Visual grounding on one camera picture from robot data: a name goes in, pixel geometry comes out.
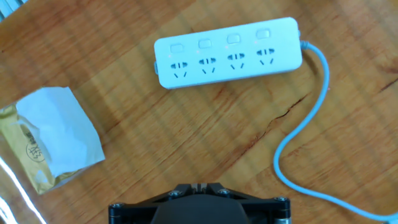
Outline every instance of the white power strip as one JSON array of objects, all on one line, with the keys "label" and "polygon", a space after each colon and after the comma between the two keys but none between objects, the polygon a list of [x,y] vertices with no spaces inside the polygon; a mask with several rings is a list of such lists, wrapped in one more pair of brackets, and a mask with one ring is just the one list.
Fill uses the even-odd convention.
[{"label": "white power strip", "polygon": [[167,89],[289,72],[302,64],[291,17],[156,41],[155,71]]}]

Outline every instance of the power cord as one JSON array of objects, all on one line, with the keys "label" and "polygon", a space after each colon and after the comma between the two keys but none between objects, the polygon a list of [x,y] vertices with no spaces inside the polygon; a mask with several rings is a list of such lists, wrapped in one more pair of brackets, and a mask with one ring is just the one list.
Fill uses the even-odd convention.
[{"label": "power cord", "polygon": [[301,41],[301,48],[303,50],[307,50],[307,49],[311,50],[319,57],[322,67],[323,67],[323,85],[322,85],[322,90],[321,90],[320,96],[318,97],[318,100],[315,103],[315,106],[312,108],[312,110],[309,112],[309,114],[304,118],[304,120],[290,134],[288,134],[282,140],[282,142],[279,144],[278,148],[276,149],[275,156],[274,156],[274,169],[275,169],[276,175],[279,177],[279,179],[284,184],[286,184],[290,188],[292,188],[300,193],[303,193],[303,194],[306,194],[306,195],[309,195],[312,197],[317,197],[317,198],[320,198],[323,200],[327,200],[327,201],[335,203],[341,207],[344,207],[348,210],[351,210],[352,212],[357,213],[358,215],[361,215],[363,217],[366,217],[366,218],[369,218],[372,220],[376,220],[376,221],[380,221],[380,222],[387,222],[387,224],[398,223],[398,213],[395,213],[392,215],[375,215],[375,214],[366,212],[366,211],[361,210],[361,209],[359,209],[347,202],[344,202],[338,198],[300,187],[300,186],[294,184],[293,182],[291,182],[290,180],[288,180],[283,175],[283,173],[280,171],[279,158],[280,158],[280,155],[282,154],[282,151],[284,150],[287,143],[289,143],[290,140],[292,140],[299,132],[301,132],[301,130],[304,127],[306,127],[306,125],[311,121],[311,119],[318,112],[319,108],[321,107],[321,105],[323,103],[323,100],[326,97],[326,93],[328,91],[328,86],[329,86],[329,79],[330,79],[329,65],[328,65],[328,62],[327,62],[325,56],[323,55],[323,53],[316,46],[308,43],[307,41]]}]

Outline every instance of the table surface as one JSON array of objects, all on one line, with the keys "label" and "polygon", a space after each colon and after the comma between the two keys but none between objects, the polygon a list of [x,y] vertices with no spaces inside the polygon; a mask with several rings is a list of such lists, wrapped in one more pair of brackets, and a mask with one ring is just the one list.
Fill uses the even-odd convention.
[{"label": "table surface", "polygon": [[[221,182],[257,197],[285,195],[294,223],[377,223],[282,184],[272,156],[310,111],[323,79],[304,54],[294,72],[179,90],[154,73],[153,44],[293,17],[331,70],[315,119],[286,148],[295,183],[379,214],[398,211],[398,1],[30,0],[0,23],[0,108],[41,86],[69,86],[106,160],[37,195],[48,223],[107,223],[108,204],[136,203],[181,183]],[[19,223],[38,223],[0,171]]]}]

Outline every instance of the cable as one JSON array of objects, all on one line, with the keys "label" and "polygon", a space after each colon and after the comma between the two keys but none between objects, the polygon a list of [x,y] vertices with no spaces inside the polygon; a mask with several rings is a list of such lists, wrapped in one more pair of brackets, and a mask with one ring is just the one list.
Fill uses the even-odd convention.
[{"label": "cable", "polygon": [[0,197],[0,217],[6,224],[18,224],[7,202]]},{"label": "cable", "polygon": [[300,193],[312,196],[312,197],[317,197],[323,200],[327,200],[329,202],[335,203],[341,207],[344,207],[348,210],[351,210],[354,213],[357,213],[358,215],[361,215],[363,217],[372,219],[372,220],[376,220],[376,221],[380,221],[380,222],[391,222],[394,223],[398,220],[398,213],[392,214],[392,215],[375,215],[369,212],[366,212],[364,210],[361,210],[353,205],[350,205],[347,202],[344,202],[338,198],[332,197],[330,195],[327,194],[323,194],[323,193],[319,193],[313,190],[309,190],[309,189],[305,189],[303,187],[300,187],[296,184],[294,184],[293,182],[291,182],[290,180],[288,180],[283,173],[280,171],[279,168],[279,158],[280,155],[282,154],[282,151],[284,150],[285,146],[287,145],[287,143],[290,142],[290,140],[292,140],[299,132],[301,132],[301,130],[306,127],[306,125],[311,121],[311,119],[315,116],[315,114],[318,112],[319,108],[321,107],[323,100],[326,97],[326,93],[328,91],[328,86],[329,86],[329,65],[328,62],[326,61],[325,56],[323,55],[323,53],[314,45],[308,43],[307,41],[301,41],[301,48],[303,50],[311,50],[313,51],[320,59],[322,67],[323,67],[323,73],[324,73],[324,77],[323,77],[323,85],[322,85],[322,90],[320,93],[320,96],[318,97],[317,102],[315,103],[315,106],[312,108],[312,110],[309,112],[309,114],[304,118],[304,120],[290,133],[288,134],[283,140],[282,142],[279,144],[278,148],[276,149],[275,152],[275,156],[274,156],[274,169],[275,169],[275,173],[276,175],[279,177],[279,179],[286,184],[287,186],[289,186],[291,189],[294,189]]},{"label": "cable", "polygon": [[10,167],[6,164],[6,162],[4,162],[4,160],[1,157],[0,157],[0,166],[4,169],[4,171],[6,171],[8,176],[11,178],[11,180],[13,181],[15,186],[18,188],[19,193],[21,193],[22,198],[25,200],[26,205],[35,213],[37,218],[40,220],[41,224],[47,224],[44,221],[44,219],[43,219],[42,215],[40,214],[40,212],[35,208],[34,204],[30,200],[29,196],[25,192],[25,190],[22,187],[22,185],[19,183],[19,181],[18,181],[17,177],[15,176],[15,174],[12,172]]}]

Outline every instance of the metal screw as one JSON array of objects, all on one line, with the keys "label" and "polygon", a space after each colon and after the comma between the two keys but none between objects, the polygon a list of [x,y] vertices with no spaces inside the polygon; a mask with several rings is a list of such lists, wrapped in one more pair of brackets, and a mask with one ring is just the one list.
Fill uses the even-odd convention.
[{"label": "metal screw", "polygon": [[277,201],[280,201],[280,202],[284,202],[284,201],[287,200],[287,197],[279,196],[279,197],[276,197],[274,199],[277,200]]},{"label": "metal screw", "polygon": [[180,194],[182,194],[182,192],[179,190],[172,190],[169,192],[169,196],[179,196]]},{"label": "metal screw", "polygon": [[121,207],[123,207],[124,205],[125,205],[125,203],[118,202],[118,203],[112,204],[111,206],[114,207],[114,208],[121,208]]},{"label": "metal screw", "polygon": [[229,194],[229,190],[227,190],[227,189],[220,189],[217,193],[219,193],[219,194]]}]

